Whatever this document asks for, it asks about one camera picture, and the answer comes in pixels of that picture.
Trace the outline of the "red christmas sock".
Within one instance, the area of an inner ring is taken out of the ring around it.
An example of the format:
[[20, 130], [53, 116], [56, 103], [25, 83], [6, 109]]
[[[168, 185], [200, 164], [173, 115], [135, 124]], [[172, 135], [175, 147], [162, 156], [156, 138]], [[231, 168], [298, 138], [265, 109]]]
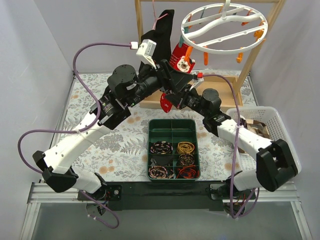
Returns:
[[160, 97], [160, 107], [165, 113], [169, 113], [172, 109], [173, 104], [166, 99], [166, 94], [162, 93]]
[[193, 70], [196, 61], [194, 59], [191, 59], [190, 57], [188, 58], [188, 60], [185, 60], [188, 47], [189, 46], [185, 43], [183, 43], [181, 47], [179, 47], [179, 44], [177, 44], [171, 54], [169, 64], [175, 70], [189, 74]]

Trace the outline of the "brown beige striped sock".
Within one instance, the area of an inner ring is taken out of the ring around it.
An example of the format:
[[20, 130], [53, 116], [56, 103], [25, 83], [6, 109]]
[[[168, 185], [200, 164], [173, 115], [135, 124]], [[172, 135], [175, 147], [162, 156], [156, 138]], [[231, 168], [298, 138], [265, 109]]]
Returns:
[[252, 123], [247, 124], [247, 129], [263, 138], [271, 138], [267, 125], [264, 122], [253, 120]]

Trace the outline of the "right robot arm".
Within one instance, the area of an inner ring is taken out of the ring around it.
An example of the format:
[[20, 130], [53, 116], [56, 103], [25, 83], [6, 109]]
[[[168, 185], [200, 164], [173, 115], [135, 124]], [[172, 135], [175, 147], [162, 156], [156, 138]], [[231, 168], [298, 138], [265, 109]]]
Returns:
[[215, 136], [234, 142], [256, 162], [253, 170], [241, 171], [226, 186], [227, 195], [237, 199], [245, 190], [263, 187], [274, 192], [301, 172], [289, 144], [283, 139], [270, 140], [240, 127], [229, 115], [221, 111], [221, 99], [215, 89], [207, 88], [202, 95], [195, 89], [171, 93], [165, 99], [178, 109], [185, 107], [204, 118], [204, 127]]

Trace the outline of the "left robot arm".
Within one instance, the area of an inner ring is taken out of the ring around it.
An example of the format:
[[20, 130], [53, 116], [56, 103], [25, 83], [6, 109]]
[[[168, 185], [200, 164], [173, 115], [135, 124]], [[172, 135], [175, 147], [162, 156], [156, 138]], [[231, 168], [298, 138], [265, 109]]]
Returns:
[[144, 70], [144, 76], [138, 76], [133, 66], [118, 66], [107, 79], [108, 85], [98, 103], [76, 126], [76, 133], [66, 136], [46, 151], [33, 154], [44, 181], [56, 193], [76, 188], [86, 191], [95, 200], [103, 199], [107, 191], [102, 177], [72, 167], [73, 162], [127, 119], [131, 115], [131, 107], [158, 90], [167, 94], [181, 93], [194, 78], [190, 73], [175, 70], [165, 59], [155, 68], [144, 65]]

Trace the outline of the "white round clip hanger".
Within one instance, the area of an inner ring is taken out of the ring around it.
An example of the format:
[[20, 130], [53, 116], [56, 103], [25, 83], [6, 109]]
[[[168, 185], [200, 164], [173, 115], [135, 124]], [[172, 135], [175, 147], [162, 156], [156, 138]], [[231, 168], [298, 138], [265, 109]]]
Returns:
[[261, 44], [269, 24], [253, 7], [224, 0], [188, 13], [180, 30], [184, 42], [195, 50], [214, 55], [236, 55]]

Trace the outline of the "teal clothes clip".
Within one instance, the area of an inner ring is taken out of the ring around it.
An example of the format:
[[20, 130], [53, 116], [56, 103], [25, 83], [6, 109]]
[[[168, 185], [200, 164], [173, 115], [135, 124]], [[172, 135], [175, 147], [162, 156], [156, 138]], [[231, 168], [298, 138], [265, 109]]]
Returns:
[[180, 38], [179, 38], [179, 43], [178, 43], [178, 47], [181, 48], [184, 44], [184, 38], [183, 36], [181, 35]]

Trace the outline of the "black hanging garment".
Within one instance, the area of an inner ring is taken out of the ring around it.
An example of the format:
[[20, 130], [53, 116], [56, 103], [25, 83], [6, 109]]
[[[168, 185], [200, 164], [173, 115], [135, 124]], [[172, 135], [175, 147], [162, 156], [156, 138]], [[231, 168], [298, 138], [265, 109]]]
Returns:
[[158, 64], [161, 60], [170, 60], [172, 50], [171, 50], [171, 34], [173, 27], [175, 10], [166, 9], [161, 13], [161, 17], [155, 25], [154, 30], [150, 30], [141, 36], [142, 40], [152, 40], [156, 43], [156, 47], [153, 53], [153, 60]]

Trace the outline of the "green divided organizer box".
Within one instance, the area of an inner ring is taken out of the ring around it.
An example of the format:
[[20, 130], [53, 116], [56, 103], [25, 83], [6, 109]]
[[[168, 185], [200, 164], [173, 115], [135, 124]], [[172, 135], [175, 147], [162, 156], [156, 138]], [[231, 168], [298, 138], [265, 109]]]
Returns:
[[147, 177], [152, 182], [196, 181], [201, 176], [196, 123], [152, 119], [148, 124]]

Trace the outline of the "black gold paisley rolled tie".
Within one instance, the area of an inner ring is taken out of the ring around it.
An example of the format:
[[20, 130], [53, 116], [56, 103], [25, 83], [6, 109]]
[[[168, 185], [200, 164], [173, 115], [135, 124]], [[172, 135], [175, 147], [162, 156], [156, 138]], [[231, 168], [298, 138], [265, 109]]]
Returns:
[[178, 156], [177, 166], [187, 167], [195, 164], [195, 157], [192, 154], [184, 153]]

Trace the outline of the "yellow-orange clothes clip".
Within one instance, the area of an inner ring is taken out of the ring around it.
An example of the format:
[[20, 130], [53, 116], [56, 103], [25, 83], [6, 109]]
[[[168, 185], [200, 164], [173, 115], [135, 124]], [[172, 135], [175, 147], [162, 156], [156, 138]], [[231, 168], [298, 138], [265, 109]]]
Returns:
[[240, 64], [240, 63], [242, 62], [242, 60], [243, 60], [243, 55], [244, 55], [243, 52], [238, 53], [238, 55], [237, 55], [237, 57], [236, 57], [236, 62], [237, 62], [238, 64]]

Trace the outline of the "black orange rolled tie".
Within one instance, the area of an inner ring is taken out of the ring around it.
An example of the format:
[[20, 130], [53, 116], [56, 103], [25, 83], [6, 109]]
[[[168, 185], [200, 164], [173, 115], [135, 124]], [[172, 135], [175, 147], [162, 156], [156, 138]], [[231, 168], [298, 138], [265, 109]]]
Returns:
[[179, 166], [176, 172], [178, 179], [197, 179], [200, 176], [200, 170], [197, 165]]

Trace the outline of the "floral tablecloth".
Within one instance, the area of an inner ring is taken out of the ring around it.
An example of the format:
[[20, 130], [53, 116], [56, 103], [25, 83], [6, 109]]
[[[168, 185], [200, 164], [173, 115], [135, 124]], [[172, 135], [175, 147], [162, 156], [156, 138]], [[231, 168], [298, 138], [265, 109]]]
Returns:
[[[91, 91], [101, 97], [107, 87], [109, 73], [88, 73], [80, 77]], [[241, 87], [243, 106], [256, 106], [254, 94], [246, 78]], [[63, 130], [71, 130], [84, 118], [94, 103], [91, 96], [75, 78], [70, 99], [63, 118]], [[192, 119], [196, 125], [199, 150], [200, 181], [223, 181], [231, 174], [233, 145], [208, 133], [202, 123], [203, 117], [189, 110], [130, 108], [131, 116], [111, 133], [91, 145], [74, 162], [73, 166], [99, 173], [107, 182], [148, 181], [148, 126], [152, 119]]]

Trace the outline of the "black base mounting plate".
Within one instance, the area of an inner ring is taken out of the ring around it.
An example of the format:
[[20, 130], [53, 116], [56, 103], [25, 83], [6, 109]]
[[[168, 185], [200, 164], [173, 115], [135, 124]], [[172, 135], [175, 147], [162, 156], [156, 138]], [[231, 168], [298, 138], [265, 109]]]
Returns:
[[220, 181], [109, 182], [106, 196], [113, 211], [122, 210], [210, 210], [223, 211], [230, 200], [230, 186]]

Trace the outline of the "left wooden rack post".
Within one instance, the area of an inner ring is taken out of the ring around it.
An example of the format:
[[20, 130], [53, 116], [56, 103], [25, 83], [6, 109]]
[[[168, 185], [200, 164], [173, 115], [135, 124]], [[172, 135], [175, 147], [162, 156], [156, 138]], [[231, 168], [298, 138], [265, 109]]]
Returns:
[[141, 40], [141, 37], [144, 34], [141, 1], [140, 0], [135, 0], [134, 1], [134, 6], [135, 6], [135, 15], [136, 15], [138, 39]]

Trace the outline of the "aluminium frame rail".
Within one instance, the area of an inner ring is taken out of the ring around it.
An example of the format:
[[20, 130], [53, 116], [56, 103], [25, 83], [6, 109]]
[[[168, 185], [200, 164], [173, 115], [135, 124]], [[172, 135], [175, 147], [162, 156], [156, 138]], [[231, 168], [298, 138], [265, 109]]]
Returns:
[[42, 204], [79, 203], [78, 190], [71, 188], [66, 192], [56, 193], [42, 180], [32, 183], [27, 200], [27, 208], [20, 233], [20, 240], [31, 240]]

